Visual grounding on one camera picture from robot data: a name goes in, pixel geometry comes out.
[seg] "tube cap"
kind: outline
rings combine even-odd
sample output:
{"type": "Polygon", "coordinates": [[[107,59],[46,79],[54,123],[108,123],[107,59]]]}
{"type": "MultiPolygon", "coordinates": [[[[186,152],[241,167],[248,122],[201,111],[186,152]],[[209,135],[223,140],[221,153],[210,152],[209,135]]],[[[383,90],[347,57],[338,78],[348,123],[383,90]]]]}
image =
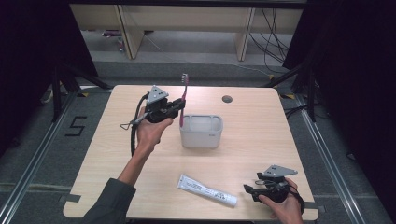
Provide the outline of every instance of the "tube cap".
{"type": "Polygon", "coordinates": [[[238,198],[229,194],[226,203],[231,205],[232,207],[235,207],[237,201],[238,201],[238,198]]]}

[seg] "metal rail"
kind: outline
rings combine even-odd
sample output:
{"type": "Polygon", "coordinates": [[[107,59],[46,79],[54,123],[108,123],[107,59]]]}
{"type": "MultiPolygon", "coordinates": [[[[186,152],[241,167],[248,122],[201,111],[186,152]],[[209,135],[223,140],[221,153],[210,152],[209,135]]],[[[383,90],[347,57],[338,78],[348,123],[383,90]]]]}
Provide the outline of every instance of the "metal rail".
{"type": "MultiPolygon", "coordinates": [[[[301,95],[296,95],[296,100],[298,106],[305,105],[304,98],[301,95]]],[[[302,114],[305,124],[308,127],[308,130],[311,133],[315,144],[317,145],[318,152],[323,159],[324,164],[326,165],[327,171],[332,178],[332,182],[334,183],[340,199],[343,202],[344,207],[346,208],[346,212],[349,215],[351,222],[357,224],[366,223],[364,217],[361,214],[361,210],[359,209],[359,206],[352,195],[352,192],[347,186],[345,179],[343,178],[340,170],[335,164],[334,159],[332,158],[332,153],[327,148],[327,145],[320,134],[317,124],[315,122],[312,122],[306,111],[303,110],[302,114]]]]}
{"type": "Polygon", "coordinates": [[[40,168],[40,165],[44,160],[49,150],[49,147],[56,136],[56,133],[59,131],[60,126],[64,121],[64,117],[65,114],[67,113],[67,110],[70,108],[70,105],[73,103],[76,97],[77,97],[76,92],[71,92],[66,97],[64,101],[63,113],[61,113],[59,118],[54,122],[52,122],[51,125],[49,126],[49,129],[46,135],[44,136],[43,140],[41,141],[40,146],[36,150],[35,155],[30,160],[28,166],[26,167],[17,185],[9,195],[6,203],[2,206],[0,213],[1,223],[8,224],[13,218],[15,212],[17,211],[26,193],[26,190],[29,188],[30,183],[32,182],[33,178],[35,177],[35,174],[40,168]]]}

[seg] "sleeve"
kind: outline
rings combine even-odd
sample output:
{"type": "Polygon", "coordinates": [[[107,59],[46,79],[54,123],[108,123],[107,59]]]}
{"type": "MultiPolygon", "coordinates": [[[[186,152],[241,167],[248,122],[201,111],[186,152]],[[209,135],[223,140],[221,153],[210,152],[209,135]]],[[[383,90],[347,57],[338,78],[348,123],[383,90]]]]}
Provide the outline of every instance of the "sleeve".
{"type": "Polygon", "coordinates": [[[125,223],[136,189],[110,178],[95,205],[85,214],[81,223],[125,223]]]}

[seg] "white tube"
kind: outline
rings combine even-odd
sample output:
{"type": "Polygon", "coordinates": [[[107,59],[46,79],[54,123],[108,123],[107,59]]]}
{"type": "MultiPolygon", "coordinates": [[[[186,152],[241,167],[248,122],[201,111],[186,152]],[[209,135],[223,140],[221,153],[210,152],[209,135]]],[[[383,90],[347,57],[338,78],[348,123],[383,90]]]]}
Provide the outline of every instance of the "white tube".
{"type": "Polygon", "coordinates": [[[177,184],[178,189],[184,189],[186,191],[204,195],[208,198],[215,199],[221,203],[226,203],[234,207],[237,202],[237,198],[231,194],[227,194],[216,189],[210,189],[205,187],[200,182],[193,180],[186,175],[181,175],[177,184]]]}

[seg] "metal bracket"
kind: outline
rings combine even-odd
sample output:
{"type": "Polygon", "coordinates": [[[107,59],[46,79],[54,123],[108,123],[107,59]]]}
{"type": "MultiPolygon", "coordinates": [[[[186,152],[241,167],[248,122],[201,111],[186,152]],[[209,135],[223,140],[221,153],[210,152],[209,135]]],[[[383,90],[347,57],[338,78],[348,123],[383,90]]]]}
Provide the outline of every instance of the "metal bracket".
{"type": "Polygon", "coordinates": [[[161,90],[157,86],[152,86],[151,91],[148,95],[148,102],[147,104],[150,105],[154,102],[157,102],[163,98],[166,98],[169,94],[166,91],[161,90]]]}
{"type": "Polygon", "coordinates": [[[281,177],[284,175],[297,175],[296,170],[291,170],[282,166],[272,165],[266,171],[262,172],[263,176],[266,177],[281,177]]]}

